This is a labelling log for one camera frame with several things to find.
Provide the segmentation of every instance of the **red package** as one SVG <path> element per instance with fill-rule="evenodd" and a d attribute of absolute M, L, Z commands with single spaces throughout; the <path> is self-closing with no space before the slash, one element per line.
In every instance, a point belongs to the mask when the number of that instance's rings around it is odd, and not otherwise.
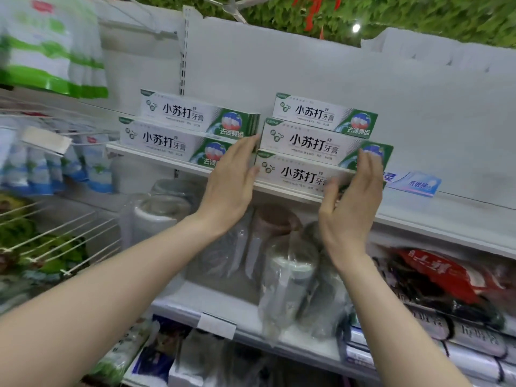
<path fill-rule="evenodd" d="M 478 302 L 481 293 L 505 289 L 483 266 L 425 250 L 399 249 L 396 252 L 418 273 L 468 304 Z"/>

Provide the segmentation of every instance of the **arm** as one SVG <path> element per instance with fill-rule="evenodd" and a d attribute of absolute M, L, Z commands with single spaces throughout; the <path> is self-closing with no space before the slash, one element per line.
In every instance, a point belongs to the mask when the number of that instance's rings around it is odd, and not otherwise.
<path fill-rule="evenodd" d="M 234 144 L 197 213 L 0 318 L 3 387 L 70 387 L 86 374 L 199 251 L 229 230 L 252 198 L 257 137 Z"/>
<path fill-rule="evenodd" d="M 335 207 L 331 182 L 319 211 L 325 246 L 349 291 L 382 382 L 387 387 L 471 387 L 398 300 L 365 253 L 382 199 L 379 156 L 359 153 L 357 175 Z"/>

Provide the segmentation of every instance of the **green toothpaste box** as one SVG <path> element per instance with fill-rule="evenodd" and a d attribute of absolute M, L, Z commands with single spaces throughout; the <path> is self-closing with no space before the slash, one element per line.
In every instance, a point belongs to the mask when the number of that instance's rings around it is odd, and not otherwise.
<path fill-rule="evenodd" d="M 319 196 L 324 195 L 324 186 L 331 178 L 347 186 L 355 174 L 346 168 L 264 149 L 258 150 L 255 164 L 260 167 L 258 180 Z"/>
<path fill-rule="evenodd" d="M 367 139 L 375 127 L 378 114 L 277 93 L 273 118 Z"/>
<path fill-rule="evenodd" d="M 394 149 L 391 145 L 274 118 L 265 120 L 260 142 L 260 149 L 352 170 L 357 169 L 360 148 L 381 155 L 384 168 Z"/>
<path fill-rule="evenodd" d="M 140 90 L 141 116 L 221 137 L 253 136 L 260 115 L 230 110 L 186 96 Z"/>
<path fill-rule="evenodd" d="M 145 119 L 119 117 L 120 143 L 157 155 L 215 168 L 236 141 Z"/>

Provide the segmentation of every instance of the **hand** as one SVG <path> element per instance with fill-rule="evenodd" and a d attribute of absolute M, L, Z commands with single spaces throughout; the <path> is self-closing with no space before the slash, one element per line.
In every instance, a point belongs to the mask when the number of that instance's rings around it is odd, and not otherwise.
<path fill-rule="evenodd" d="M 357 175 L 337 207 L 339 184 L 332 179 L 326 186 L 319 209 L 321 236 L 338 269 L 365 254 L 365 242 L 382 201 L 384 167 L 380 156 L 360 149 Z"/>
<path fill-rule="evenodd" d="M 210 175 L 197 217 L 223 235 L 246 212 L 253 197 L 253 185 L 260 171 L 249 168 L 251 153 L 260 136 L 246 137 L 233 144 Z"/>

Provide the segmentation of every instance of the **shelf price tag holder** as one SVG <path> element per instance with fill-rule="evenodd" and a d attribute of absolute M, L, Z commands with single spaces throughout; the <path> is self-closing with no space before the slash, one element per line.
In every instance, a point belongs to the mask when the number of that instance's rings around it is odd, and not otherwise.
<path fill-rule="evenodd" d="M 210 314 L 202 313 L 199 323 L 197 323 L 197 328 L 233 340 L 233 337 L 235 337 L 236 324 Z"/>

